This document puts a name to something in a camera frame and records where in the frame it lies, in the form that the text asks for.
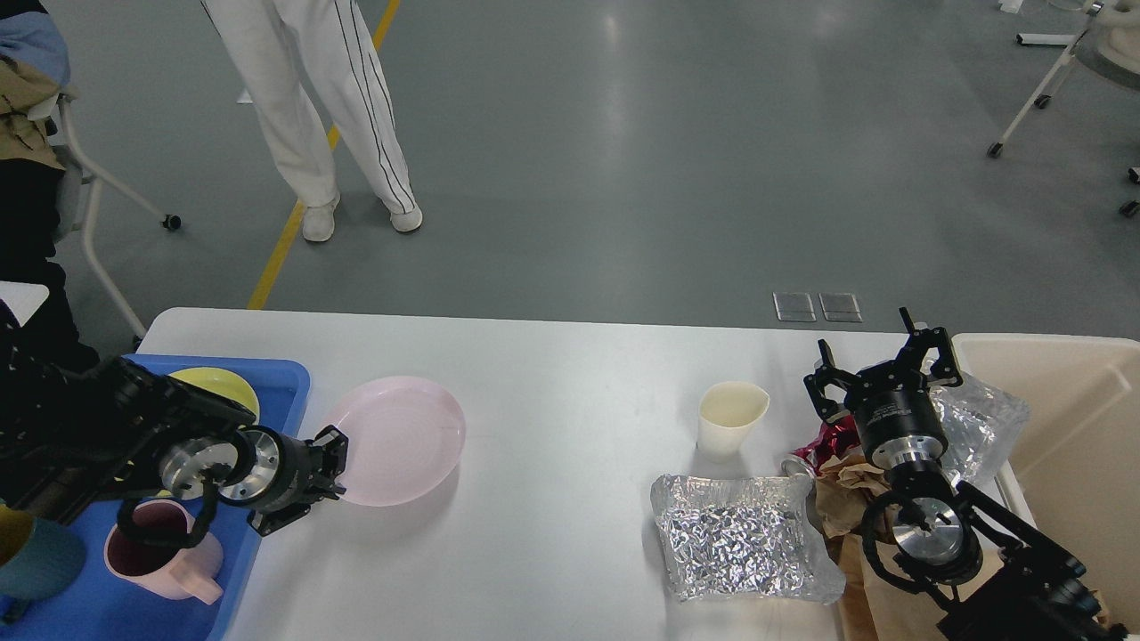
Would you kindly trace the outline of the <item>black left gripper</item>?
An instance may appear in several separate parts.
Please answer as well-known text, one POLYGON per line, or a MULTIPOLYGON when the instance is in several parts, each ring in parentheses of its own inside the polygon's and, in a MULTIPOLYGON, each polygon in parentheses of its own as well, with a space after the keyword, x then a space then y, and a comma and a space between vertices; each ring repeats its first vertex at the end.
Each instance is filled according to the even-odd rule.
POLYGON ((306 518, 321 500, 341 500, 347 490, 319 490, 337 486, 347 470, 349 438, 337 425, 325 425, 308 441, 280 435, 268 427, 241 430, 249 466, 237 482, 219 490, 227 506, 249 508, 246 524, 260 537, 306 518))

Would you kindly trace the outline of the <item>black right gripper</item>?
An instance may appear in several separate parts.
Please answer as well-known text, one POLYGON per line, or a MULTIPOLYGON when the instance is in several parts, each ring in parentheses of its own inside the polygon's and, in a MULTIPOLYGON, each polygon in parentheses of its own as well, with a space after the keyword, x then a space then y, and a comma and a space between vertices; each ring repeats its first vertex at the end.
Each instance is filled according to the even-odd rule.
POLYGON ((864 456, 879 469, 940 461, 948 438, 933 407, 930 388, 964 384, 946 328, 920 326, 907 307, 899 307, 899 317, 907 341, 896 354, 895 368, 860 370, 858 374, 839 370, 831 346, 819 339, 819 364, 803 378, 811 406, 823 423, 837 425, 852 414, 864 456), (842 399, 826 396, 829 388, 850 391, 850 409, 842 399))

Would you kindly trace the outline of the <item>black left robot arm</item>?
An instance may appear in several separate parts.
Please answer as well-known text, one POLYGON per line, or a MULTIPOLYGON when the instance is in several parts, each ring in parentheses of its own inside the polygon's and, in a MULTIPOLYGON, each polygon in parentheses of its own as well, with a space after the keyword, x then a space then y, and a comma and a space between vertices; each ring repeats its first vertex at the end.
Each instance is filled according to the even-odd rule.
POLYGON ((3 501, 73 524, 117 500, 117 527, 150 547, 197 547, 217 508, 244 508, 260 536, 341 500, 349 439, 299 441, 256 425, 239 401, 127 358, 78 374, 21 348, 3 308, 3 501))

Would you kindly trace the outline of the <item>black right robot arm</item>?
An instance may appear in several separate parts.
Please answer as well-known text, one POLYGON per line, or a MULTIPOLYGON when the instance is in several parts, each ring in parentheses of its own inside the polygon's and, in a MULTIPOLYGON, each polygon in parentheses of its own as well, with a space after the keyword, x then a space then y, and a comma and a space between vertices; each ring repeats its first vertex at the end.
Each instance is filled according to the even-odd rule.
POLYGON ((1125 640, 1096 619, 1100 605, 1076 555, 944 466, 951 443, 933 390, 964 386, 948 332, 899 309, 907 341, 891 360, 852 373, 826 340, 803 379, 819 417, 850 417, 887 490, 860 518, 860 545, 876 576, 927 594, 948 640, 1125 640))

